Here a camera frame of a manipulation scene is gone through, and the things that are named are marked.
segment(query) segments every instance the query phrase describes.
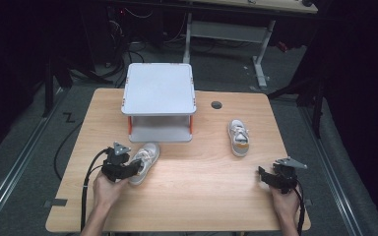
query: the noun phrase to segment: white desk leg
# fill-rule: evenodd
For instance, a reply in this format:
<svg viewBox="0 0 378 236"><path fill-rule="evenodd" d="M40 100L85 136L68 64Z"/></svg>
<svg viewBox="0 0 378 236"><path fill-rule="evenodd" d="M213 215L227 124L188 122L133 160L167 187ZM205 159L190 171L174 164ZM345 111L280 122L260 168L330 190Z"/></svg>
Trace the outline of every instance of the white desk leg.
<svg viewBox="0 0 378 236"><path fill-rule="evenodd" d="M186 45L185 54L183 55L183 63L190 63L190 37L192 28L192 13L188 13L188 23L186 26Z"/></svg>
<svg viewBox="0 0 378 236"><path fill-rule="evenodd" d="M265 78L265 75L263 74L261 63L262 63L263 56L265 55L266 47L269 43L270 37L272 36L273 27L275 26L275 23L276 21L270 21L269 26L263 38L263 42L260 48L260 53L258 56L253 56L254 69L256 70L257 81L259 82L260 89L265 89L267 87L266 78Z"/></svg>

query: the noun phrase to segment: human arm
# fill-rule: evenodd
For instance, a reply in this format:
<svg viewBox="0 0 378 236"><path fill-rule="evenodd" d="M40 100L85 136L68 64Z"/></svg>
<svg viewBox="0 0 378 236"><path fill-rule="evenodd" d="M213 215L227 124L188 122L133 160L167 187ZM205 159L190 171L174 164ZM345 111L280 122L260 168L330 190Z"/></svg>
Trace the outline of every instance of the human arm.
<svg viewBox="0 0 378 236"><path fill-rule="evenodd" d="M282 194L281 190L269 186L273 196L273 205L278 215L283 236L297 236L294 218L299 208L299 198L294 191Z"/></svg>
<svg viewBox="0 0 378 236"><path fill-rule="evenodd" d="M103 225L112 206L119 200L128 179L113 183L101 172L94 179L94 208L81 236L101 235Z"/></svg>

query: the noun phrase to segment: round black hole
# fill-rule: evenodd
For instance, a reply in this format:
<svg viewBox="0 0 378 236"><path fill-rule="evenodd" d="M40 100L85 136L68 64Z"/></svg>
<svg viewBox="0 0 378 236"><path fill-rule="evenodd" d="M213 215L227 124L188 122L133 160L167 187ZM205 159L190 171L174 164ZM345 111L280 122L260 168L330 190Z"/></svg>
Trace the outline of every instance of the round black hole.
<svg viewBox="0 0 378 236"><path fill-rule="evenodd" d="M219 101L213 101L211 103L211 106L214 108L214 109L221 109L222 108L222 103L220 103Z"/></svg>

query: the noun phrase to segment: shoe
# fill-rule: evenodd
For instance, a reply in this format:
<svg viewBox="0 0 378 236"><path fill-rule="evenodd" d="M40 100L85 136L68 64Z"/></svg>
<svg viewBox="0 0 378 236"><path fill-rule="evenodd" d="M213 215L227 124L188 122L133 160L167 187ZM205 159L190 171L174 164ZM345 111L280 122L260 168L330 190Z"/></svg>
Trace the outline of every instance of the shoe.
<svg viewBox="0 0 378 236"><path fill-rule="evenodd" d="M228 134L231 139L232 153L236 156L245 156L247 154L248 130L240 120L232 120L228 124Z"/></svg>
<svg viewBox="0 0 378 236"><path fill-rule="evenodd" d="M158 144L148 143L143 145L137 153L131 158L131 161L141 159L141 167L136 175L129 179L129 183L132 185L140 185L146 178L147 172L149 172L152 165L158 160L160 154L160 147Z"/></svg>

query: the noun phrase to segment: shoe tongue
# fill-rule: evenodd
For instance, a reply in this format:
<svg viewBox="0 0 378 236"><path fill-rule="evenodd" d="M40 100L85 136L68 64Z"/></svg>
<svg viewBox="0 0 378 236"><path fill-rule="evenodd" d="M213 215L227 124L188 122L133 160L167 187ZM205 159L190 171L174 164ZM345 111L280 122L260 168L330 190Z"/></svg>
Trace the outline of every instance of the shoe tongue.
<svg viewBox="0 0 378 236"><path fill-rule="evenodd" d="M235 137L235 140L238 141L238 142L246 142L247 141L247 139L245 138L245 136L243 136L242 134L238 134Z"/></svg>

